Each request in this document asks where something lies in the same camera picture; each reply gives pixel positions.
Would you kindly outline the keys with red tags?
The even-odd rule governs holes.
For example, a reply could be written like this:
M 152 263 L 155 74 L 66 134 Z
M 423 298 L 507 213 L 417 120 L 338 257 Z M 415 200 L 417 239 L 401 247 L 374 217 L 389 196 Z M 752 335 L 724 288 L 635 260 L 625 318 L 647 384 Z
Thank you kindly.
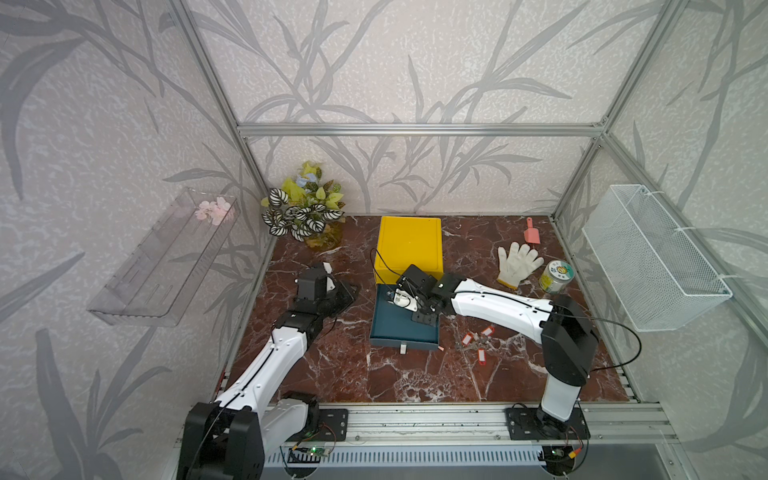
M 463 347 L 473 347 L 477 353 L 477 363 L 485 365 L 487 363 L 487 350 L 491 346 L 491 339 L 495 333 L 495 327 L 487 326 L 481 332 L 467 332 L 461 339 Z

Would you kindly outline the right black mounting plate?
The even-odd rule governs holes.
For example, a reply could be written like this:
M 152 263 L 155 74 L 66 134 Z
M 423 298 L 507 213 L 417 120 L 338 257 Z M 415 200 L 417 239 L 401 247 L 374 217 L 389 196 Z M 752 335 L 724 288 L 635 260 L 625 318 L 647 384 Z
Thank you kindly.
M 504 410 L 511 440 L 518 441 L 584 441 L 591 438 L 584 412 L 576 407 L 566 421 L 546 414 L 539 408 L 515 404 Z

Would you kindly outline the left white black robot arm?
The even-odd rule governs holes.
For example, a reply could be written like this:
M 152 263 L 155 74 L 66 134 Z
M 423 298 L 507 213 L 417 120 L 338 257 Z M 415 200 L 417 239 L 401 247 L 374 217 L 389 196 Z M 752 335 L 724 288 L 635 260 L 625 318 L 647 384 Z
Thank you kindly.
M 320 430 L 320 409 L 311 394 L 270 401 L 318 338 L 355 302 L 359 288 L 336 278 L 328 263 L 302 272 L 290 308 L 273 324 L 260 353 L 223 393 L 198 403 L 186 416 L 178 479 L 258 479 L 266 459 L 281 444 Z

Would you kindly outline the yellow drawer cabinet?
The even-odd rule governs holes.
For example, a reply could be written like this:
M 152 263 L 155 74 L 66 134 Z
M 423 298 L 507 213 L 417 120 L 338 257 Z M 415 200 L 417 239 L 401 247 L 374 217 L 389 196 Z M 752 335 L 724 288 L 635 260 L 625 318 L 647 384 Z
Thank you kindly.
M 383 216 L 374 254 L 376 283 L 394 285 L 410 265 L 440 278 L 444 272 L 442 239 L 439 218 Z

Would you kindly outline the pink plastic scoop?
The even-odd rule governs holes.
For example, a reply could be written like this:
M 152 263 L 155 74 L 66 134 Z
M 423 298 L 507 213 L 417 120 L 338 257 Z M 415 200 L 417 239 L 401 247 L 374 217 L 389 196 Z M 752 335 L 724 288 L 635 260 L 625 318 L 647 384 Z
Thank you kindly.
M 532 217 L 526 218 L 526 229 L 524 231 L 524 240 L 529 245 L 539 245 L 541 243 L 540 232 L 534 225 L 534 220 Z

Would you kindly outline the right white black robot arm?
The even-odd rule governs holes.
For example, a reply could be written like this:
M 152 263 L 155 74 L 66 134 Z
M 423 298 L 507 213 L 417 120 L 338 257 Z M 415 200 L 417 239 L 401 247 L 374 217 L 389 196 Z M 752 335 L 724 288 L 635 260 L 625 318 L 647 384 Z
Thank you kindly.
M 592 321 L 571 297 L 522 297 L 450 273 L 436 279 L 414 265 L 400 276 L 390 297 L 417 323 L 431 324 L 443 314 L 474 317 L 540 345 L 547 379 L 539 421 L 564 424 L 570 419 L 599 343 Z

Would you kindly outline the artificial plant in vase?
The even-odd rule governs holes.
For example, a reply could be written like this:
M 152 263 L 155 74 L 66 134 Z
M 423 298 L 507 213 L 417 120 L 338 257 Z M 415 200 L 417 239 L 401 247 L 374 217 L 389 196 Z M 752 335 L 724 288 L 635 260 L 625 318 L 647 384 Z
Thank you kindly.
M 342 186 L 325 180 L 318 162 L 304 162 L 294 177 L 271 188 L 262 207 L 262 221 L 273 237 L 293 238 L 315 252 L 331 251 L 342 243 Z

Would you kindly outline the pink artificial flower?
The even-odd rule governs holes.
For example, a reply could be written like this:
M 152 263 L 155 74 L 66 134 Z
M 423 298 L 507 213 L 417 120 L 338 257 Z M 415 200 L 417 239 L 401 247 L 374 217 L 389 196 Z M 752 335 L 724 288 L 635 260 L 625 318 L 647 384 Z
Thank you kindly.
M 195 209 L 194 217 L 199 221 L 208 221 L 214 226 L 223 223 L 233 209 L 233 204 L 223 196 L 214 200 L 204 200 Z

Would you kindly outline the clear acrylic wall shelf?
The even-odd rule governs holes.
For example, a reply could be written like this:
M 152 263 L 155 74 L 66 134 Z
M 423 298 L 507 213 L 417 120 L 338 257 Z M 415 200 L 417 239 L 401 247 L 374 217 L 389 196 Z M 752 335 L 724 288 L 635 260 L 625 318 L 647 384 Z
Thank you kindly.
M 196 207 L 217 196 L 233 204 L 226 220 L 219 226 L 197 220 Z M 183 188 L 87 312 L 111 326 L 177 326 L 238 216 L 236 197 Z

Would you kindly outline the black mounting plate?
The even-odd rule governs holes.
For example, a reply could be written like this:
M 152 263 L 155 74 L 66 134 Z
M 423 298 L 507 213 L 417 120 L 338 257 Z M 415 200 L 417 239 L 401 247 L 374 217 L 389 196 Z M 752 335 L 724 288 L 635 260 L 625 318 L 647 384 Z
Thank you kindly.
M 308 426 L 287 439 L 290 443 L 345 441 L 349 426 L 348 409 L 320 408 L 310 414 Z
M 566 421 L 546 414 L 539 408 L 515 404 L 504 410 L 511 440 L 518 441 L 584 441 L 591 438 L 584 412 L 576 407 Z

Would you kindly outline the white work glove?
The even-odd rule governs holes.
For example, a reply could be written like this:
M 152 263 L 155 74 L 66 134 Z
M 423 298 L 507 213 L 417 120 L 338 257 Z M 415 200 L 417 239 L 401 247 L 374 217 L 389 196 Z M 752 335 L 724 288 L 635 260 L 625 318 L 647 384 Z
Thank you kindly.
M 541 267 L 544 259 L 528 244 L 513 242 L 508 249 L 497 249 L 499 273 L 497 281 L 511 289 L 517 289 L 535 270 Z

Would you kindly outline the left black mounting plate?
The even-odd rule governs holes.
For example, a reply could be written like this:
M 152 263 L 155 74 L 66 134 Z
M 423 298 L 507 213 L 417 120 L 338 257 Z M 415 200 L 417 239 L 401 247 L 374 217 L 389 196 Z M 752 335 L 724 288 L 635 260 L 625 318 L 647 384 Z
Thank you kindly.
M 308 426 L 287 439 L 290 443 L 345 441 L 349 426 L 348 409 L 320 408 L 310 414 Z

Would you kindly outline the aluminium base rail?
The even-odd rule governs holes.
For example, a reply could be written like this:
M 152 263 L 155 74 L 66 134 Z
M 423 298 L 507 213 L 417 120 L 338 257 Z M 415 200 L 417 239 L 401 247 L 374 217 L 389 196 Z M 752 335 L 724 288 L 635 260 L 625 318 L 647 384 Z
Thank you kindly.
M 537 445 L 516 440 L 518 419 L 508 403 L 326 403 L 321 410 L 345 410 L 339 447 Z M 582 402 L 562 439 L 574 446 L 677 444 L 680 439 L 658 403 Z

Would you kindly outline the blue drawer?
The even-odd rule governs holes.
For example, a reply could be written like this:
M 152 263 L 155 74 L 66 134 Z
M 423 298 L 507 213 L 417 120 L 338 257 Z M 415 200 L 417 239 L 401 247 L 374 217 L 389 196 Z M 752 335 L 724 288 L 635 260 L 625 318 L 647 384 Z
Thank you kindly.
M 388 285 L 378 285 L 369 341 L 375 347 L 408 350 L 437 350 L 439 328 L 412 320 L 412 312 L 391 302 Z

